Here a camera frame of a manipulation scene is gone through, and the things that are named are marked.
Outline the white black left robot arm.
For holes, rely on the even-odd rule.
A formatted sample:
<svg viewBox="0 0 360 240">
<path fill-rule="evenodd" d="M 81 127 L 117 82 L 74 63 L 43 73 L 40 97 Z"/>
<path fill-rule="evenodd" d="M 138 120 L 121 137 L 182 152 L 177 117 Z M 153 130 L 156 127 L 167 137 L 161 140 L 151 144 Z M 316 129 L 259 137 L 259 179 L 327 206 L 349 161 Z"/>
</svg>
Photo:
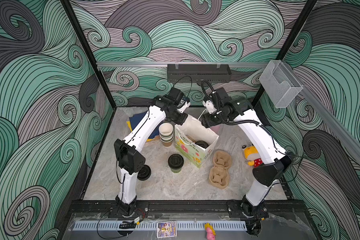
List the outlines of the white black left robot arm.
<svg viewBox="0 0 360 240">
<path fill-rule="evenodd" d="M 122 215 L 130 216 L 135 211 L 138 173 L 146 161 L 141 150 L 147 139 L 164 120 L 182 125 L 188 117 L 184 111 L 190 104 L 190 99 L 181 90 L 171 88 L 168 94 L 153 99 L 148 111 L 129 135 L 115 141 L 114 149 L 121 173 L 116 202 L 117 211 Z"/>
</svg>

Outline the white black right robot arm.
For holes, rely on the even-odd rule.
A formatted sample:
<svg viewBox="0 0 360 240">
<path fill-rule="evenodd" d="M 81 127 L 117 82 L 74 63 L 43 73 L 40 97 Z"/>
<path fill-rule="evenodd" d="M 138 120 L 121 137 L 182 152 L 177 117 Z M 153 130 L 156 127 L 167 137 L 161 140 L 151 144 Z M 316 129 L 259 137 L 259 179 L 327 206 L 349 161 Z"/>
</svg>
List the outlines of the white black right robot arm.
<svg viewBox="0 0 360 240">
<path fill-rule="evenodd" d="M 261 123 L 251 103 L 245 98 L 232 99 L 223 88 L 205 94 L 203 105 L 207 114 L 201 122 L 206 128 L 224 124 L 238 126 L 251 141 L 262 163 L 253 168 L 254 181 L 242 200 L 246 216 L 264 212 L 263 202 L 271 188 L 280 182 L 292 160 Z"/>
</svg>

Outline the white green paper takeout bag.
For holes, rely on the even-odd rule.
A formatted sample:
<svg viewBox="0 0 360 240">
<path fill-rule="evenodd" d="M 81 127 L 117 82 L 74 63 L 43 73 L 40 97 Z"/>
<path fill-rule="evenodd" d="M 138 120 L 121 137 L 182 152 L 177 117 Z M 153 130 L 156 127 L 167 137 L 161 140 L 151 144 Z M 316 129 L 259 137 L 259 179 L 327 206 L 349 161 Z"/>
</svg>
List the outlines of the white green paper takeout bag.
<svg viewBox="0 0 360 240">
<path fill-rule="evenodd" d="M 219 135 L 202 126 L 202 123 L 191 115 L 182 125 L 175 125 L 174 132 L 175 148 L 197 168 L 201 168 L 211 156 L 219 139 Z M 205 141 L 209 147 L 203 149 L 195 144 L 197 141 Z"/>
</svg>

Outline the green white paper cup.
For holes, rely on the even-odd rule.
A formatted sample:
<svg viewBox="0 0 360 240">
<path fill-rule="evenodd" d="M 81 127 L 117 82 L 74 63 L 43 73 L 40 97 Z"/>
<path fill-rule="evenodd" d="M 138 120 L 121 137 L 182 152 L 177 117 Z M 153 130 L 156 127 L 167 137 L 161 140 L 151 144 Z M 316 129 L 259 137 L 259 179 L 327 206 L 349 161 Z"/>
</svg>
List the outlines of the green white paper cup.
<svg viewBox="0 0 360 240">
<path fill-rule="evenodd" d="M 173 169 L 173 168 L 171 168 L 171 171 L 172 171 L 173 173 L 179 173 L 181 170 L 182 170 L 182 168 L 178 168 L 178 169 Z"/>
</svg>

